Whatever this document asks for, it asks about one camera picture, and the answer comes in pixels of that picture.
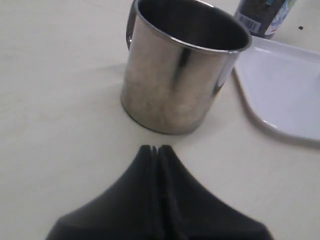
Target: metal cup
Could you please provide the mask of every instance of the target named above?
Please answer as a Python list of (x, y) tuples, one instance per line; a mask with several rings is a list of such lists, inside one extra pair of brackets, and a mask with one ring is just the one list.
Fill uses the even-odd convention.
[(199, 0), (135, 0), (126, 41), (123, 108), (148, 129), (179, 135), (202, 123), (252, 39), (234, 17)]

